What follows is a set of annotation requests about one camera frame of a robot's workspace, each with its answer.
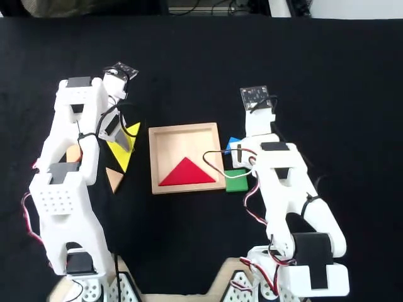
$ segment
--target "black tablecloth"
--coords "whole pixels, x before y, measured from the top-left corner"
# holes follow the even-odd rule
[[[142,111],[126,110],[129,122],[215,121],[223,147],[244,136],[239,88],[267,85],[279,97],[279,129],[313,163],[312,178],[327,176],[319,191],[348,243],[345,299],[399,297],[402,30],[399,20],[0,20],[1,296],[43,301],[57,281],[26,235],[20,199],[50,130],[58,82],[101,76],[120,60],[140,71],[129,101]],[[227,257],[267,244],[264,229],[241,193],[151,195],[146,133],[110,198],[117,222],[105,227],[107,241],[117,242],[143,292],[205,293]],[[99,215],[107,196],[91,198]],[[251,203],[262,209],[261,198]],[[290,224],[305,227],[292,217]]]

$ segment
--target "background wall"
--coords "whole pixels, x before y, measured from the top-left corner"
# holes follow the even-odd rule
[[[313,0],[313,18],[396,19],[403,18],[403,0]]]

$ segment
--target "white wire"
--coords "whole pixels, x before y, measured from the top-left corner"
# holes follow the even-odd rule
[[[240,174],[240,175],[230,176],[230,175],[225,174],[225,172],[222,171],[222,170],[220,170],[219,168],[217,168],[217,171],[218,171],[221,175],[223,175],[224,177],[229,178],[229,179],[235,179],[235,178],[240,178],[240,177],[248,176],[250,173],[252,173],[252,170],[249,170],[249,171],[247,171],[246,173],[243,173],[243,174]]]

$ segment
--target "circuit board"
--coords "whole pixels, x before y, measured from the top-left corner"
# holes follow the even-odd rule
[[[240,90],[246,111],[253,109],[253,107],[261,102],[264,103],[259,105],[259,109],[272,107],[266,86],[241,88]]]

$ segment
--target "blue puzzle piece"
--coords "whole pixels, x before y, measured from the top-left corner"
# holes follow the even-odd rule
[[[229,138],[228,145],[227,145],[227,148],[225,148],[225,149],[226,149],[226,150],[231,149],[231,148],[229,147],[229,144],[230,144],[230,143],[234,143],[234,142],[239,142],[239,141],[240,141],[240,139],[238,139],[238,138],[230,137],[230,138]],[[230,153],[231,153],[231,151],[225,151],[225,152],[224,152],[224,154],[230,154]]]

